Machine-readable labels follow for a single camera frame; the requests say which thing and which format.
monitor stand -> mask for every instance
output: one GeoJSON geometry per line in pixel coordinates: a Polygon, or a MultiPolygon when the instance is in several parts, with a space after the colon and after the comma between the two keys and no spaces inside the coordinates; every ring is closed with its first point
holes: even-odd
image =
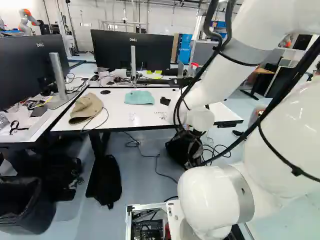
{"type": "Polygon", "coordinates": [[[138,79],[136,69],[136,46],[131,46],[131,81],[138,79]]]}
{"type": "Polygon", "coordinates": [[[62,105],[66,104],[70,100],[72,100],[79,92],[73,92],[66,96],[66,99],[61,99],[60,96],[54,95],[49,102],[47,102],[45,105],[48,109],[55,110],[62,105]]]}
{"type": "Polygon", "coordinates": [[[78,92],[73,92],[71,94],[66,93],[65,77],[61,67],[59,54],[57,52],[50,52],[49,57],[54,72],[55,82],[58,88],[58,94],[54,95],[45,105],[48,109],[54,110],[69,102],[78,94],[78,92]]]}

blue container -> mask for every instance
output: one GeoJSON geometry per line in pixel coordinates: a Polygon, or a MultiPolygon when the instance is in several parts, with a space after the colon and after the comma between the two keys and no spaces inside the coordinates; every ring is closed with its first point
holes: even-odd
{"type": "Polygon", "coordinates": [[[227,36],[227,34],[225,32],[218,32],[218,34],[220,34],[223,39],[227,36]]]}
{"type": "Polygon", "coordinates": [[[178,59],[183,64],[188,64],[190,60],[190,54],[191,54],[191,42],[192,34],[182,34],[181,36],[181,44],[179,49],[179,56],[178,59]]]}
{"type": "Polygon", "coordinates": [[[226,22],[225,21],[217,21],[216,26],[217,26],[217,28],[225,28],[226,22]]]}

black backpack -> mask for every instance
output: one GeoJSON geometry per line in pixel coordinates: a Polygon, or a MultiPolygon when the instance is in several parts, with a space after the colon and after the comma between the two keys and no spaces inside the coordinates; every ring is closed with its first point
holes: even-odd
{"type": "Polygon", "coordinates": [[[112,209],[122,193],[121,175],[115,157],[106,155],[104,158],[94,163],[85,196],[112,209]]]}

metal frame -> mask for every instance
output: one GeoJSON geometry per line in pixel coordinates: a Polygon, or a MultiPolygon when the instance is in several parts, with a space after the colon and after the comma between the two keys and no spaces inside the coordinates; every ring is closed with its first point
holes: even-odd
{"type": "MultiPolygon", "coordinates": [[[[131,225],[132,225],[132,212],[141,212],[146,210],[158,210],[161,209],[165,213],[167,212],[167,207],[165,202],[161,203],[151,203],[151,204],[134,204],[126,206],[126,215],[125,215],[125,240],[131,240],[131,225]]],[[[154,214],[156,211],[149,212],[148,215],[154,214]]]]}
{"type": "Polygon", "coordinates": [[[136,32],[136,28],[135,28],[136,25],[139,25],[139,32],[140,33],[141,33],[141,25],[146,25],[147,26],[147,24],[144,23],[144,22],[136,22],[136,21],[111,21],[111,20],[108,21],[108,20],[106,20],[106,21],[101,21],[101,22],[103,24],[103,29],[105,29],[105,27],[104,27],[105,25],[104,24],[113,23],[113,25],[117,24],[117,25],[120,25],[120,26],[125,26],[126,30],[127,30],[127,27],[133,27],[134,28],[133,29],[134,33],[136,32]]]}

beige bucket hat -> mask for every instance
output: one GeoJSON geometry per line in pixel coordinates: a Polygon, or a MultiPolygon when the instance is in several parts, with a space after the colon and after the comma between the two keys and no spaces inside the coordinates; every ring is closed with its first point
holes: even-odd
{"type": "Polygon", "coordinates": [[[69,124],[76,125],[97,116],[104,107],[104,103],[93,93],[88,93],[75,101],[70,113],[69,124]]]}

